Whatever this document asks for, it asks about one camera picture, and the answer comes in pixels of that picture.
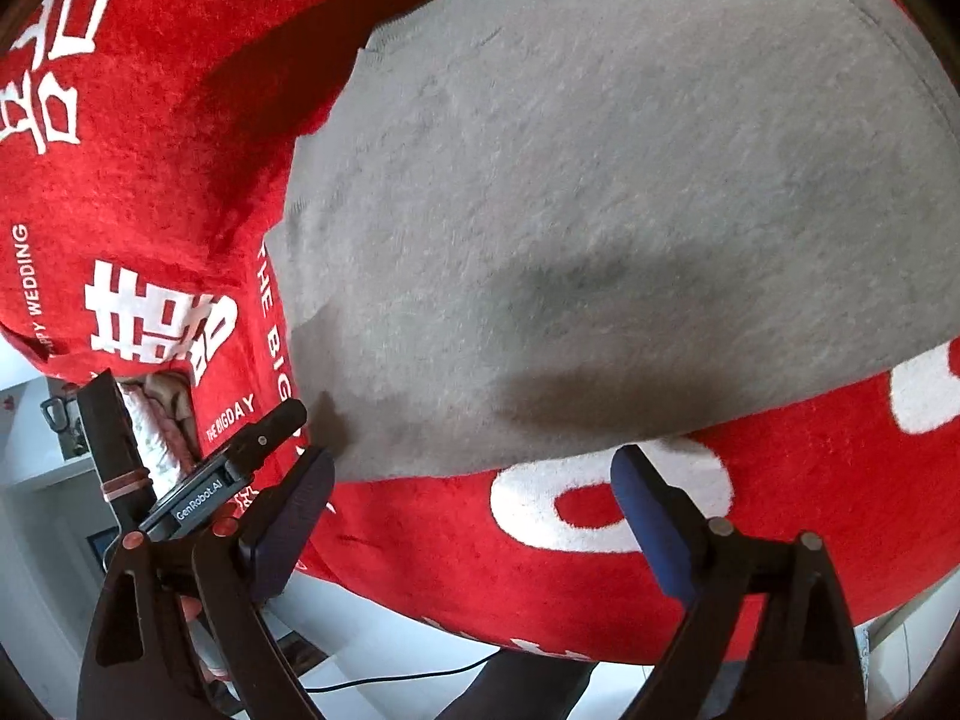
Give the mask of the grey knitted sweater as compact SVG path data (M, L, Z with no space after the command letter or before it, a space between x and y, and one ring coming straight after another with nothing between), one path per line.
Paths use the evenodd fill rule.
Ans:
M957 335L957 89L895 0L431 0L267 249L348 481L690 433Z

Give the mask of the white pink patterned cloth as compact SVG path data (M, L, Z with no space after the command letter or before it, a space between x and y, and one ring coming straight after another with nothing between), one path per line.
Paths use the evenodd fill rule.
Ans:
M176 371L119 380L140 458L161 499L182 483L200 461L189 382Z

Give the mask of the red blanket with white print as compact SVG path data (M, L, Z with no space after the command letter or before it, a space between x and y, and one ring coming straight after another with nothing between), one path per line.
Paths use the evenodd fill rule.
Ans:
M5 341L78 385L184 374L202 450L306 403L268 232L295 146L359 49L428 2L18 0L2 57ZM820 533L856 621L957 566L958 332L825 394L626 444L752 535ZM622 445L459 476L338 473L299 565L489 644L654 660L680 611L613 504Z

